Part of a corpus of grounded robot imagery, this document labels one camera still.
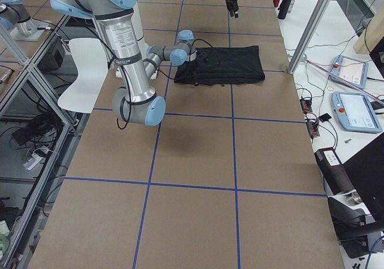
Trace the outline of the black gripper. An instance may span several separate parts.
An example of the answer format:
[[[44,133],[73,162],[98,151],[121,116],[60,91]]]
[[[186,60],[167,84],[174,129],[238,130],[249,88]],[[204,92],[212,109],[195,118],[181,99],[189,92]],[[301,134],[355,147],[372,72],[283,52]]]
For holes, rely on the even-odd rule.
[[[195,59],[194,61],[189,61],[186,63],[187,75],[190,77],[197,75],[198,61]]]
[[[225,0],[227,2],[227,10],[230,17],[238,18],[238,2],[236,0]]]

